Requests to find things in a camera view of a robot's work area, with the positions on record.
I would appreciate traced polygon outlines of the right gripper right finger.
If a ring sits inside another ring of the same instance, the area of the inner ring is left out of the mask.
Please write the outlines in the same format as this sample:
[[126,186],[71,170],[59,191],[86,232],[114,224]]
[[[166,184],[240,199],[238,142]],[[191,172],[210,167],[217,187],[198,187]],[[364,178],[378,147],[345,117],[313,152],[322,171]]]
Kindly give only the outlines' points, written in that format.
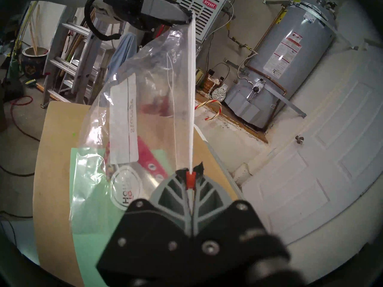
[[204,175],[203,163],[193,168],[193,229],[199,242],[193,259],[193,287],[269,287],[270,236],[252,206],[244,200],[223,200],[225,189]]

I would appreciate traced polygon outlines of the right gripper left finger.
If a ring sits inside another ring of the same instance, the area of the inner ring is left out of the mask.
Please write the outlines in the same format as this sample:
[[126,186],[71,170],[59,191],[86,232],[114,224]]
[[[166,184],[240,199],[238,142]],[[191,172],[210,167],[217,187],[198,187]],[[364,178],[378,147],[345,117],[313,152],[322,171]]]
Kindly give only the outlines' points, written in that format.
[[185,287],[192,237],[192,171],[180,169],[125,211],[96,269],[108,287]]

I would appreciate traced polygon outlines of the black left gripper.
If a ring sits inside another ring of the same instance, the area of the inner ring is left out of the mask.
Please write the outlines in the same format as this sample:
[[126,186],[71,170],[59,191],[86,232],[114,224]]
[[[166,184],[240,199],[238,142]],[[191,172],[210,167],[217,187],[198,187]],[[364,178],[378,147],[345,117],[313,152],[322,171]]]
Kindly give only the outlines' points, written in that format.
[[191,11],[173,1],[103,0],[103,2],[112,7],[116,18],[128,22],[140,31],[153,31],[159,25],[189,25],[193,19]]

